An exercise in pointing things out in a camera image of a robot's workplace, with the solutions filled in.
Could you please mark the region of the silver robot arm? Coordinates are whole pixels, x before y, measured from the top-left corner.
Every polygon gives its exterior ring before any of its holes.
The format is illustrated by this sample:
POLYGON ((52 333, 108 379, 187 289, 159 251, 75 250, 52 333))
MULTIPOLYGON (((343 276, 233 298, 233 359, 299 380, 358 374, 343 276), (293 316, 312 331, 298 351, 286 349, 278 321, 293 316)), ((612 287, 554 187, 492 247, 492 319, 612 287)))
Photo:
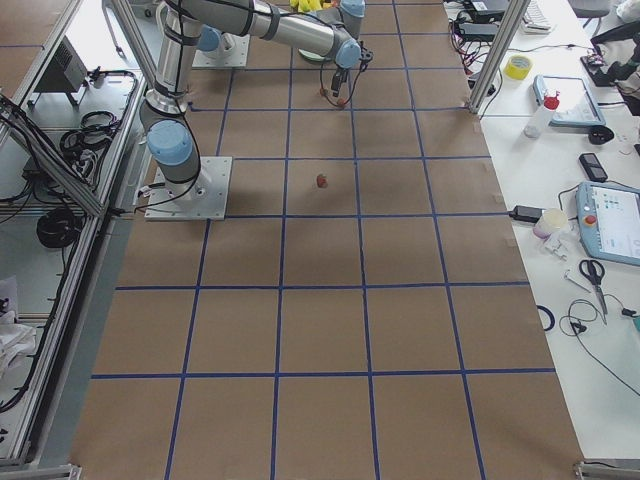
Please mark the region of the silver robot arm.
POLYGON ((168 203, 204 195, 203 161, 186 120, 185 96, 195 53, 204 48, 205 27, 274 41, 334 62, 334 96, 350 69, 363 70, 373 58, 359 40, 363 1, 342 1, 315 13, 286 12, 266 1, 168 1, 166 5, 159 62, 140 119, 148 149, 164 176, 168 203))

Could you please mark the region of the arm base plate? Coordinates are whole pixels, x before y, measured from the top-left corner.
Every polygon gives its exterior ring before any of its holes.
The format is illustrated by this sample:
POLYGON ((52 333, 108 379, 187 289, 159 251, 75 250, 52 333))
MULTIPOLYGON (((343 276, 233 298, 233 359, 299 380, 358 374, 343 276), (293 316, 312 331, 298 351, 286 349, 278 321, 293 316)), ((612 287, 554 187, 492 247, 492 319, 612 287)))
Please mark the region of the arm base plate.
POLYGON ((232 158, 203 156, 199 177, 188 193, 175 200, 189 187, 189 183, 178 186, 172 183, 153 189, 150 207, 144 217, 149 221, 195 221, 225 219, 232 158))
POLYGON ((211 46, 218 40, 215 50, 198 50, 193 61, 194 69, 242 69, 246 67, 250 39, 219 32, 201 37, 202 46, 211 46))

